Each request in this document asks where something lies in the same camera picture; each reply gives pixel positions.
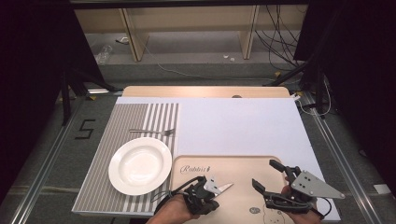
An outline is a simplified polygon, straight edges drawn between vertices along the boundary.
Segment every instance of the tray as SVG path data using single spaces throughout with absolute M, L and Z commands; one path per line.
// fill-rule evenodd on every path
M 232 187 L 215 199 L 219 203 L 216 211 L 188 223 L 292 224 L 286 214 L 266 208 L 264 198 L 251 186 L 252 178 L 272 192 L 280 192 L 287 184 L 284 175 L 270 166 L 269 160 L 280 162 L 273 156 L 177 157 L 172 169 L 171 189 L 198 175 L 214 176 L 218 186 L 233 182 Z

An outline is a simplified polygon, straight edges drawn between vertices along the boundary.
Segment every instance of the table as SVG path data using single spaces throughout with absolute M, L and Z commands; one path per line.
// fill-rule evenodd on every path
M 210 128 L 201 125 L 212 122 L 216 125 Z M 229 128 L 230 123 L 234 127 L 245 127 L 243 135 Z M 159 130 L 177 127 L 177 131 L 171 137 L 141 133 L 130 136 L 127 130 L 132 125 Z M 116 102 L 73 212 L 133 217 L 152 215 L 158 202 L 150 203 L 149 199 L 155 193 L 169 189 L 169 181 L 149 194 L 133 197 L 117 192 L 107 175 L 114 152 L 129 140 L 141 136 L 162 140 L 174 158 L 219 154 L 260 156 L 265 153 L 277 156 L 289 166 L 299 165 L 323 179 L 295 103 L 285 88 L 128 87 Z M 196 136 L 206 141 L 197 141 Z M 224 139 L 224 136 L 235 137 Z M 319 210 L 321 207 L 326 208 L 326 203 L 318 201 Z M 327 219 L 340 220 L 336 209 Z

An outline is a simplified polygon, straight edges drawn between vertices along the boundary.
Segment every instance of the white plate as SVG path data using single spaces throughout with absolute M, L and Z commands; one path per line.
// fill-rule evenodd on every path
M 158 188 L 172 167 L 172 155 L 162 141 L 142 137 L 120 147 L 108 166 L 111 184 L 119 192 L 141 195 Z

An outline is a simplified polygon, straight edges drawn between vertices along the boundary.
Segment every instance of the human hand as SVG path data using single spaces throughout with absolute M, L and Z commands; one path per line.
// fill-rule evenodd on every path
M 181 224 L 198 217 L 199 215 L 193 215 L 189 211 L 183 195 L 177 194 L 169 199 L 147 224 Z
M 281 194 L 286 194 L 291 192 L 290 186 L 283 187 Z M 285 212 L 295 224 L 320 224 L 320 217 L 313 211 L 309 211 L 306 214 L 293 214 Z

